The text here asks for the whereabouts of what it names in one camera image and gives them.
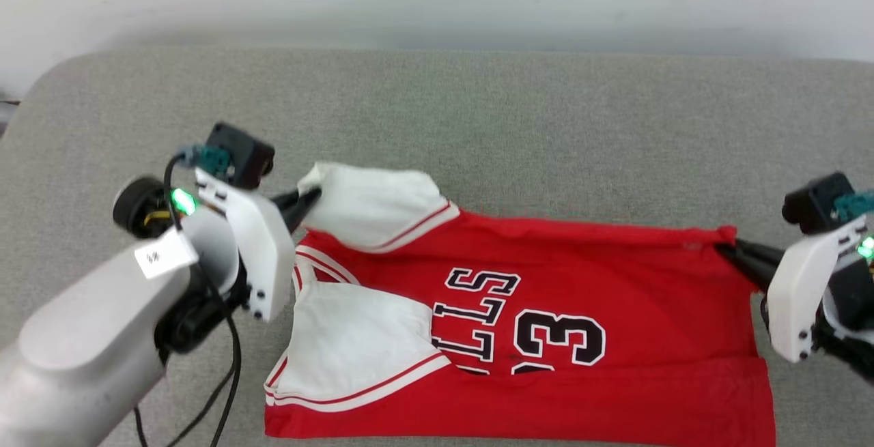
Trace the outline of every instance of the robotic arm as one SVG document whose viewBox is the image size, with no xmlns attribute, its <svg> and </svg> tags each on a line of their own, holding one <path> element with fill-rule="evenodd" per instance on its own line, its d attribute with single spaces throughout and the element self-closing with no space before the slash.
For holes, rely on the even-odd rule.
<svg viewBox="0 0 874 447">
<path fill-rule="evenodd" d="M 194 210 L 174 192 L 183 230 L 166 217 L 165 185 L 135 180 L 113 217 L 147 241 L 44 305 L 0 353 L 0 445 L 96 446 L 160 381 L 169 355 L 194 350 L 225 311 L 269 322 L 288 303 L 291 230 L 318 190 L 272 201 L 253 192 L 274 151 L 227 124 L 201 147 L 188 163 L 206 203 Z"/>
<path fill-rule="evenodd" d="M 780 356 L 796 363 L 822 349 L 874 383 L 874 192 L 846 176 L 814 179 L 786 196 L 783 218 L 804 237 L 786 251 L 737 240 L 719 249 L 764 292 L 761 314 Z"/>
</svg>

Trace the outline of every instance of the white wall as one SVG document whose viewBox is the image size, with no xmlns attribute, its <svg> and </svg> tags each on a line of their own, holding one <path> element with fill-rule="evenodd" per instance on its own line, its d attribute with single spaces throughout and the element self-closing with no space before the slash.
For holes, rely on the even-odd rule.
<svg viewBox="0 0 874 447">
<path fill-rule="evenodd" d="M 0 98 L 150 44 L 727 53 L 874 61 L 874 0 L 0 0 Z"/>
</svg>

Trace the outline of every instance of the teal connector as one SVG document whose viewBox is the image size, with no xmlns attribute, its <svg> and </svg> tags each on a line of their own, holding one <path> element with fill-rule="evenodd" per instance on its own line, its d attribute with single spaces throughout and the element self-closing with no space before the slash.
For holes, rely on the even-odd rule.
<svg viewBox="0 0 874 447">
<path fill-rule="evenodd" d="M 212 176 L 223 176 L 231 164 L 231 155 L 224 149 L 199 145 L 197 152 L 197 167 L 207 171 Z"/>
<path fill-rule="evenodd" d="M 842 196 L 834 201 L 834 211 L 843 221 L 874 212 L 874 190 Z"/>
</svg>

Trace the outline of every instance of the green led light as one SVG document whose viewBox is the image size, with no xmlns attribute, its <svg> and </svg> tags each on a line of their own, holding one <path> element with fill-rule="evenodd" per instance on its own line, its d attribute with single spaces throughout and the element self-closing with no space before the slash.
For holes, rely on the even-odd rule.
<svg viewBox="0 0 874 447">
<path fill-rule="evenodd" d="M 194 201 L 194 197 L 179 188 L 173 190 L 171 193 L 171 199 L 173 199 L 175 209 L 181 211 L 187 216 L 193 214 L 194 210 L 197 209 L 197 202 Z"/>
</svg>

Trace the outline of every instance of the white stripe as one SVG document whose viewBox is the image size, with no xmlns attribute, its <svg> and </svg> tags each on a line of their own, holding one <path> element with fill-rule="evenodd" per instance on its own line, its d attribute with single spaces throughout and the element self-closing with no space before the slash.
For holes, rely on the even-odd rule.
<svg viewBox="0 0 874 447">
<path fill-rule="evenodd" d="M 291 286 L 294 287 L 294 301 L 297 301 L 297 298 L 300 297 L 300 288 L 303 285 L 300 285 L 300 283 L 298 282 L 297 271 L 294 271 L 294 270 L 291 271 Z"/>
<path fill-rule="evenodd" d="M 282 362 L 284 362 L 287 357 L 288 357 L 288 350 L 286 349 L 285 351 L 282 351 L 282 354 L 280 355 L 279 359 L 276 360 L 276 365 L 274 366 L 274 369 L 271 370 L 270 375 L 268 375 L 268 379 L 266 379 L 266 381 L 264 382 L 264 390 L 266 390 L 266 391 L 273 391 L 274 390 L 274 388 L 271 387 L 271 385 L 270 385 L 270 380 L 272 378 L 274 378 L 274 376 L 276 375 L 277 372 L 279 372 L 279 367 L 282 366 Z M 280 378 L 276 377 L 274 384 L 277 384 L 279 382 L 279 379 Z"/>
<path fill-rule="evenodd" d="M 361 283 L 358 282 L 358 279 L 354 275 L 352 275 L 349 270 L 344 268 L 340 263 L 337 263 L 337 261 L 334 261 L 334 258 L 330 257 L 330 255 L 326 255 L 324 252 L 319 251 L 318 249 L 310 248 L 309 246 L 298 246 L 297 252 L 300 254 L 311 255 L 312 257 L 315 257 L 315 259 L 318 259 L 319 261 L 324 263 L 319 264 L 311 259 L 307 260 L 310 264 L 312 264 L 312 266 L 315 266 L 319 270 L 328 273 L 328 275 L 334 276 L 338 282 L 352 283 L 353 285 L 359 286 L 361 285 Z"/>
<path fill-rule="evenodd" d="M 359 395 L 358 397 L 352 398 L 347 401 L 340 401 L 340 403 L 331 403 L 331 404 L 319 404 L 319 403 L 310 403 L 305 399 L 300 399 L 297 397 L 290 397 L 286 399 L 274 399 L 270 396 L 268 398 L 268 405 L 275 406 L 286 406 L 288 404 L 296 404 L 297 406 L 308 407 L 309 409 L 315 411 L 321 411 L 322 413 L 336 413 L 337 411 L 348 411 L 350 409 L 356 409 L 356 407 L 364 406 L 365 404 L 373 403 L 374 401 L 378 401 L 387 395 L 393 394 L 400 389 L 409 386 L 418 379 L 424 378 L 429 375 L 429 373 L 436 372 L 437 370 L 443 369 L 444 366 L 450 365 L 449 359 L 445 356 L 437 357 L 420 366 L 418 369 L 412 370 L 406 375 L 394 379 L 394 381 L 385 384 L 381 388 L 373 389 L 369 391 L 367 394 Z"/>
<path fill-rule="evenodd" d="M 294 257 L 294 266 L 297 267 L 297 270 L 300 271 L 300 278 L 303 279 L 302 287 L 306 288 L 309 286 L 309 283 L 315 282 L 315 271 L 313 271 L 313 260 L 303 257 L 302 255 L 296 255 Z"/>
<path fill-rule="evenodd" d="M 475 366 L 456 365 L 456 367 L 459 367 L 459 369 L 462 369 L 462 370 L 468 370 L 470 372 L 481 373 L 482 375 L 490 375 L 488 370 L 477 369 L 477 367 L 475 367 Z"/>
<path fill-rule="evenodd" d="M 410 242 L 419 239 L 422 235 L 425 235 L 428 232 L 431 232 L 434 229 L 437 229 L 440 225 L 443 225 L 447 221 L 453 220 L 461 214 L 461 210 L 458 209 L 458 205 L 453 202 L 449 202 L 449 208 L 440 212 L 436 216 L 432 216 L 430 219 L 422 223 L 415 230 L 410 231 L 409 233 L 405 233 L 402 238 L 397 239 L 397 241 L 391 242 L 387 246 L 376 246 L 376 247 L 365 247 L 365 246 L 349 246 L 350 248 L 356 249 L 357 251 L 361 251 L 363 253 L 369 254 L 384 254 L 390 253 L 395 249 L 402 248 Z"/>
</svg>

